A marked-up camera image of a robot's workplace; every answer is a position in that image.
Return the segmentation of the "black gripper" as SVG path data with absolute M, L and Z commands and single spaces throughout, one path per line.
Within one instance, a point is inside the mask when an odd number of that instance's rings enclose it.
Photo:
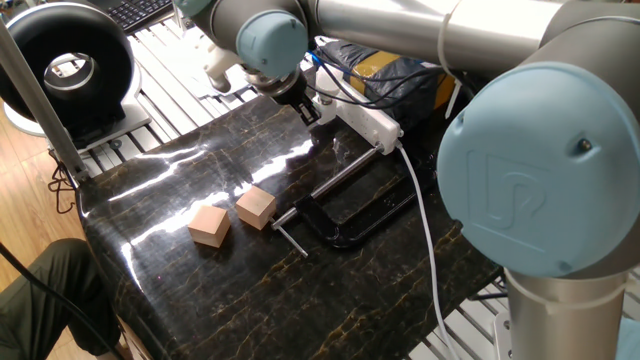
M 312 125 L 321 117 L 321 112 L 306 95 L 307 80 L 299 75 L 295 81 L 288 80 L 272 99 L 280 105 L 296 106 L 296 110 L 304 124 Z

